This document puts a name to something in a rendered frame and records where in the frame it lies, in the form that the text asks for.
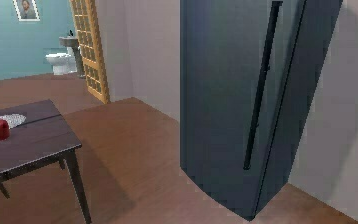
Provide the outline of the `dark grey fridge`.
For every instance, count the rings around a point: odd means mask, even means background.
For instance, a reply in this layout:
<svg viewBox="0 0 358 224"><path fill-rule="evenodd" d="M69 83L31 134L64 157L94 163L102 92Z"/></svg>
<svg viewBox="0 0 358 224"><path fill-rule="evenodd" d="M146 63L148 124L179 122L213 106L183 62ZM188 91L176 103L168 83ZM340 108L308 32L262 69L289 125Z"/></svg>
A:
<svg viewBox="0 0 358 224"><path fill-rule="evenodd" d="M343 0L283 0L244 170L271 2L180 0L180 167L253 220L288 182Z"/></svg>

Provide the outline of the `white toilet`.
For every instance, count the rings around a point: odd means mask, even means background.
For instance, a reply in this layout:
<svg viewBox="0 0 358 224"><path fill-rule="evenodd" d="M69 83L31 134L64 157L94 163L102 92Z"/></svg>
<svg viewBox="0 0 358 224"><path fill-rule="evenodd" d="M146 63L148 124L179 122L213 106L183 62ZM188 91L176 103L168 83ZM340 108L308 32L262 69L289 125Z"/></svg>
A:
<svg viewBox="0 0 358 224"><path fill-rule="evenodd" d="M74 73L77 71L73 49L67 47L67 52L47 54L46 60L51 64L55 75Z"/></svg>

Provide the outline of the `light wooden lattice door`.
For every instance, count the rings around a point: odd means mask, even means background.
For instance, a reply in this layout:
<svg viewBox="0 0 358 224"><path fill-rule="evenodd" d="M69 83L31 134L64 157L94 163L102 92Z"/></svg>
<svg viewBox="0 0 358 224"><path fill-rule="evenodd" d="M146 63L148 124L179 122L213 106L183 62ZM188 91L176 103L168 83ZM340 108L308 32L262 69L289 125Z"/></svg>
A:
<svg viewBox="0 0 358 224"><path fill-rule="evenodd" d="M110 102L95 0L69 0L88 91Z"/></svg>

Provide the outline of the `framed portrait picture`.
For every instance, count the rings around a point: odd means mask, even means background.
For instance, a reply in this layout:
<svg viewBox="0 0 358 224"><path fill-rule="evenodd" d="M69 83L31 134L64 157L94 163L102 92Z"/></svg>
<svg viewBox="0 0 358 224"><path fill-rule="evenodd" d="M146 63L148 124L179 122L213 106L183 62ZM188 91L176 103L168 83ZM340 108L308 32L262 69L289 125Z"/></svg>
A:
<svg viewBox="0 0 358 224"><path fill-rule="evenodd" d="M40 20L36 0L12 0L20 22L37 22Z"/></svg>

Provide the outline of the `grey pedestal sink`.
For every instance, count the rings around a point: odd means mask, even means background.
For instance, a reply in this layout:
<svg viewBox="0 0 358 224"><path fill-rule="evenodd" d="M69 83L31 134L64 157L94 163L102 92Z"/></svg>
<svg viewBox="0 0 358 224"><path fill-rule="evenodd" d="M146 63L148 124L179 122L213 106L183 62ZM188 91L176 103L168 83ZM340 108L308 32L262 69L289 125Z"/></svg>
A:
<svg viewBox="0 0 358 224"><path fill-rule="evenodd" d="M59 43L67 48L71 48L73 52L73 56L75 58L76 68L77 68L77 75L79 78L84 78L84 68L83 68L83 61L82 56L80 53L80 45L78 38L74 36L73 31L70 30L66 37L60 37Z"/></svg>

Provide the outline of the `dark wooden table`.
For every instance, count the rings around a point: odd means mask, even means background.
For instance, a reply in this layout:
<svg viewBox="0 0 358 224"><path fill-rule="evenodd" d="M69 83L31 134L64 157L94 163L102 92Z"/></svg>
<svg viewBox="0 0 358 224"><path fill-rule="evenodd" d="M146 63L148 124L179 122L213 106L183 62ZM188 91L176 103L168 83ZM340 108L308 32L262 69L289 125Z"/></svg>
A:
<svg viewBox="0 0 358 224"><path fill-rule="evenodd" d="M51 100L0 109L0 116L20 114L25 121L0 141L0 185L12 178L58 163L69 175L86 224L91 215L75 150L82 146Z"/></svg>

